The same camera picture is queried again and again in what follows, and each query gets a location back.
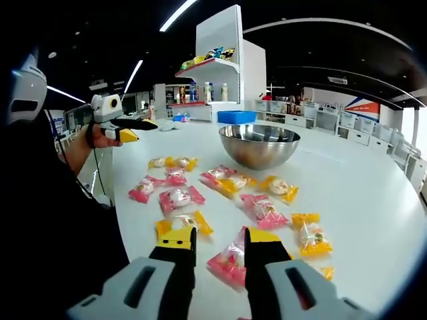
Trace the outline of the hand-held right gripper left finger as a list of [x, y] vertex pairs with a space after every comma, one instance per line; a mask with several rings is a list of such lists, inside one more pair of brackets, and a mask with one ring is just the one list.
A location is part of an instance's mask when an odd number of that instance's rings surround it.
[[101, 294], [66, 311], [68, 319], [187, 319], [195, 287], [196, 228], [162, 235], [149, 257], [109, 278]]

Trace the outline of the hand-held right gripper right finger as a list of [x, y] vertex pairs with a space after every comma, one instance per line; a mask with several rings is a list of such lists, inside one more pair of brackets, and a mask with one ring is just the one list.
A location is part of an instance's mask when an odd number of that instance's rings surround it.
[[292, 259], [280, 238], [245, 228], [245, 287], [253, 319], [375, 319], [300, 259]]

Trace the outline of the person's left hand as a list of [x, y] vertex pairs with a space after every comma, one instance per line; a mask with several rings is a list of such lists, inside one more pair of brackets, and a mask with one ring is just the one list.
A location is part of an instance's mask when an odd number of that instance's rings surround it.
[[92, 123], [86, 130], [88, 144], [92, 149], [121, 147], [123, 143], [107, 138], [102, 132], [101, 127], [97, 123]]

